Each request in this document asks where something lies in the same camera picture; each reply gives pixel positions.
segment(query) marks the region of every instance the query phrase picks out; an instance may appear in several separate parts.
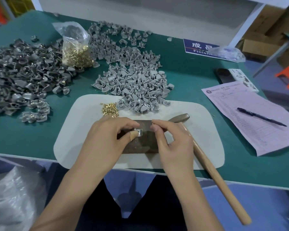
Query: plastic bag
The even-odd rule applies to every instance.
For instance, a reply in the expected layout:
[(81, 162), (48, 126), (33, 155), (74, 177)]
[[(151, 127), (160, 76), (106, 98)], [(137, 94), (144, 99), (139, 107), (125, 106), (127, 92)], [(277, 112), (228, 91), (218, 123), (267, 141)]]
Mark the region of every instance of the plastic bag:
[(28, 231), (45, 202), (45, 181), (38, 173), (15, 166), (0, 174), (0, 231)]
[(52, 25), (63, 37), (62, 63), (78, 68), (93, 66), (89, 51), (90, 35), (86, 30), (76, 22)]
[(231, 62), (245, 62), (245, 56), (242, 52), (237, 48), (231, 48), (229, 46), (221, 46), (210, 48), (207, 51), (207, 54), (224, 58)]

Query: left hand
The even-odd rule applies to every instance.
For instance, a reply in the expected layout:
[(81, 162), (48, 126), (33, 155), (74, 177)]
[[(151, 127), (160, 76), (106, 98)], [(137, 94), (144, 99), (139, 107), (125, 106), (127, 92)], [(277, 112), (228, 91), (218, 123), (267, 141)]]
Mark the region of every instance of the left hand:
[(119, 140), (117, 134), (122, 129), (138, 128), (140, 124), (126, 117), (112, 118), (107, 115), (96, 121), (88, 132), (78, 158), (71, 168), (81, 172), (81, 177), (101, 180), (118, 161), (126, 145), (137, 135), (137, 131), (127, 132)]

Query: blue sign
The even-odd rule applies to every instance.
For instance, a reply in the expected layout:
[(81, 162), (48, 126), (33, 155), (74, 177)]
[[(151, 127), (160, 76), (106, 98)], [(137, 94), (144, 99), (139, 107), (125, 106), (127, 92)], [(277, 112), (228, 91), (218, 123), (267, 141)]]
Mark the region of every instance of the blue sign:
[(207, 54), (207, 51), (210, 48), (216, 48), (216, 47), (219, 47), (219, 45), (213, 45), (209, 43), (187, 40), (187, 39), (183, 39), (183, 41), (184, 41), (184, 47), (185, 47), (186, 53), (197, 54), (197, 55), (202, 55), (202, 56), (211, 57), (211, 58), (220, 58), (220, 57), (215, 57), (215, 56), (211, 56)]

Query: white mat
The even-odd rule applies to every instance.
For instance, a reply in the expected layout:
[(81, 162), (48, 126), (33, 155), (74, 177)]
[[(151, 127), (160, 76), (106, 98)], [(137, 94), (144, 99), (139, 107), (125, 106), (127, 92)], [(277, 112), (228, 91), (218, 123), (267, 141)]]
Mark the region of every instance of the white mat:
[[(75, 101), (54, 144), (54, 155), (63, 167), (73, 166), (91, 125), (103, 116), (100, 103), (114, 103), (119, 99), (120, 96), (90, 94), (79, 97)], [(169, 107), (160, 105), (159, 113), (149, 112), (145, 115), (137, 115), (129, 109), (124, 109), (119, 111), (119, 116), (133, 120), (169, 120), (183, 113), (190, 115), (185, 126), (213, 165), (216, 168), (223, 166), (225, 162), (223, 144), (211, 114), (200, 104), (171, 101)], [(169, 132), (165, 135), (168, 142), (173, 140)], [(122, 154), (114, 168), (161, 169), (162, 165), (159, 154)], [(196, 157), (194, 157), (194, 169), (203, 169)]]

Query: paper sheet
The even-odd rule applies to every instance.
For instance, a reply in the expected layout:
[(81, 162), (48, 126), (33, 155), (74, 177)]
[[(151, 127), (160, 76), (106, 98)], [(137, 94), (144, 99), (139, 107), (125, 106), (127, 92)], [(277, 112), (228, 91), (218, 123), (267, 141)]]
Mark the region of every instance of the paper sheet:
[[(248, 90), (241, 82), (202, 89), (215, 106), (239, 129), (256, 149), (257, 156), (289, 146), (289, 112)], [(287, 127), (241, 113), (237, 108), (279, 121)]]

